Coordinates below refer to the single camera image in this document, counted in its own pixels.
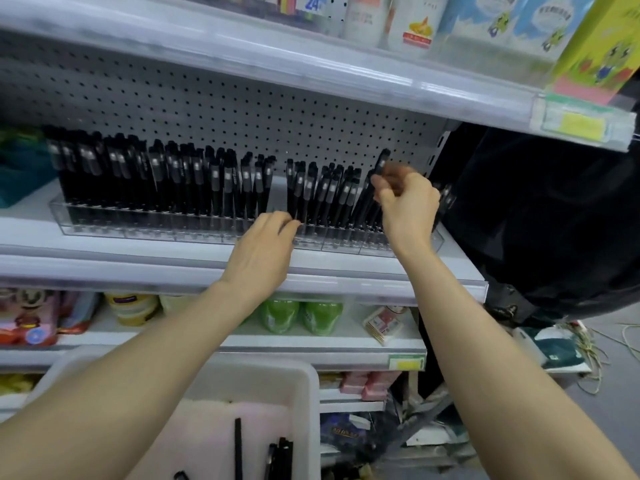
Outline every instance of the hand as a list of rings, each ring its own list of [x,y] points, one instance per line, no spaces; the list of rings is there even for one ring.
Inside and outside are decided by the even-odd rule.
[[[293,238],[300,226],[286,212],[260,214],[236,243],[220,283],[237,294],[248,316],[270,297],[287,277]]]
[[[415,251],[431,251],[431,229],[440,192],[413,168],[389,163],[382,176],[373,175],[375,199],[382,206],[385,234],[401,261]]]

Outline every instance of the forearm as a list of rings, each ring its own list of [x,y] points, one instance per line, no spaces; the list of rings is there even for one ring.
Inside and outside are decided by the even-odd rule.
[[[400,256],[454,402],[494,479],[637,477],[426,248]]]
[[[203,364],[251,311],[221,287],[213,285],[185,312],[149,326],[1,425],[0,478],[124,478]]]

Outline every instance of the price tag holder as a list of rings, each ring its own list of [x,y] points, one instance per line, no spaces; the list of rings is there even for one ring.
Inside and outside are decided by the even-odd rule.
[[[390,371],[423,371],[425,355],[420,354],[395,354],[389,355]]]
[[[533,102],[530,128],[537,134],[592,146],[626,150],[635,128],[634,113],[557,94]]]
[[[324,15],[326,0],[296,0],[296,10],[306,11],[315,15]]]

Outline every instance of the yellow price tag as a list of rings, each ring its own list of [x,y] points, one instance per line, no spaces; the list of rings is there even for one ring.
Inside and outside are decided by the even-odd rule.
[[[424,369],[424,355],[398,354],[389,355],[390,371],[421,371]]]
[[[594,118],[577,112],[564,113],[557,129],[559,133],[592,141],[602,141],[606,130],[607,121],[604,118]]]

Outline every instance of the person's left hand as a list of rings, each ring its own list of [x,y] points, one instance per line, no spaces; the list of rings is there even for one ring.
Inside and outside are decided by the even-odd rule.
[[[286,212],[260,214],[236,243],[220,282],[242,300],[251,313],[287,277],[293,238],[300,226]]]

